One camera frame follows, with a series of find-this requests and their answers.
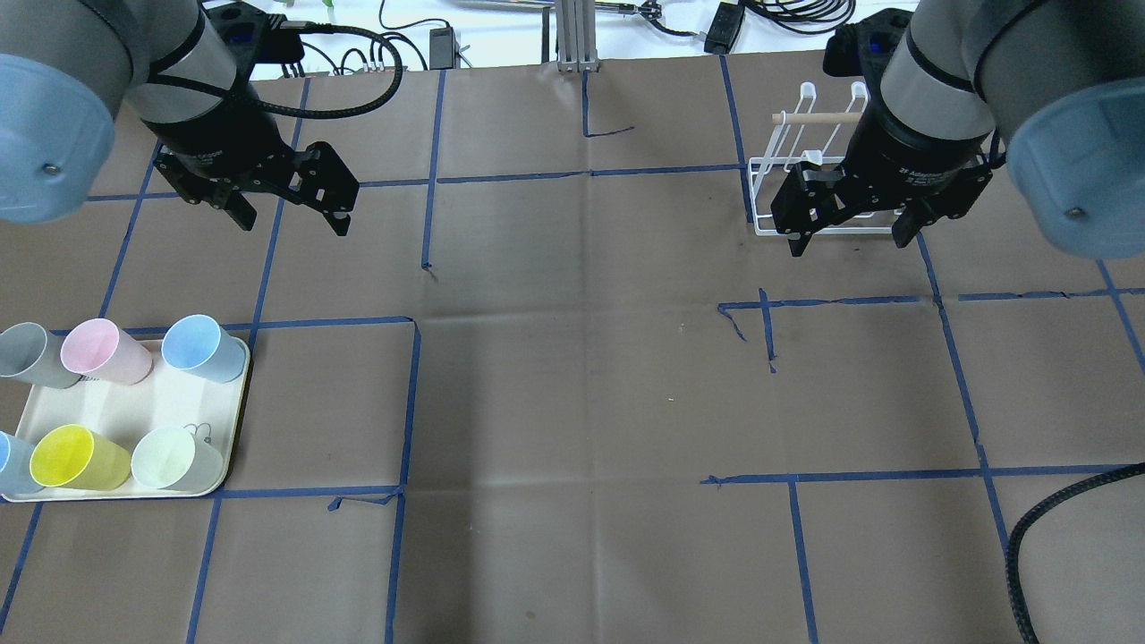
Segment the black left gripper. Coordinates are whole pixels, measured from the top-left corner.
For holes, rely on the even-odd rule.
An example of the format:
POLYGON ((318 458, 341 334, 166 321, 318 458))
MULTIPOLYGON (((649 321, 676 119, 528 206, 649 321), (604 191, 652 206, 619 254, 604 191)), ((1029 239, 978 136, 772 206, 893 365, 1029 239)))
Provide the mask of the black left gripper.
POLYGON ((211 201, 240 231, 252 231, 258 212, 237 189, 283 195, 298 178, 301 203, 347 236, 360 180, 330 143, 298 152, 256 107, 213 107, 191 121, 153 123, 153 133, 164 144, 153 164, 169 186, 185 201, 211 201))

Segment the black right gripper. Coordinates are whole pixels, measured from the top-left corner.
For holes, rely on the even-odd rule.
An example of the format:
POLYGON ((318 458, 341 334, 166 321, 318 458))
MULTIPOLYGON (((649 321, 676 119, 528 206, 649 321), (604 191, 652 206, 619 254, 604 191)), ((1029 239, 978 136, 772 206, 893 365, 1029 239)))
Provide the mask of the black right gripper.
POLYGON ((937 217, 968 215, 992 179, 982 162, 986 133, 955 140, 919 133, 887 107, 868 107, 843 162, 831 170, 793 166, 769 204, 791 256, 814 233, 875 209, 901 209, 892 223, 895 248, 913 244, 937 217))

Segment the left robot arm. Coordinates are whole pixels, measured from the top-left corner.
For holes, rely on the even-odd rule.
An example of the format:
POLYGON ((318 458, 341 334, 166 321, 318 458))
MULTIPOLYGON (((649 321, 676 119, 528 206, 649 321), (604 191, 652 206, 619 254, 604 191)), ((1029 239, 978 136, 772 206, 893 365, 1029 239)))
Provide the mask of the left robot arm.
POLYGON ((49 223, 81 209, 128 107, 185 203, 248 231, 248 194, 271 194, 346 235, 360 181, 330 144, 287 144, 283 108, 250 85, 258 63, 298 61, 309 28, 240 3, 3 1, 3 221, 49 223))

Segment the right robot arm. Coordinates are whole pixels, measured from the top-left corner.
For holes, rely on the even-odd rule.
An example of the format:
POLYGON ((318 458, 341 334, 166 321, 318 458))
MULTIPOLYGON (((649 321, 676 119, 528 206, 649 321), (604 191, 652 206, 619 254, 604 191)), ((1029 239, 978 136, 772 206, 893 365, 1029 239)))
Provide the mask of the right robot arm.
POLYGON ((898 212, 897 246, 968 215, 1005 167, 1064 253, 1144 245, 1142 1, 919 1, 835 29, 823 70, 869 99, 840 163, 802 160, 769 204, 802 256, 831 225, 898 212))

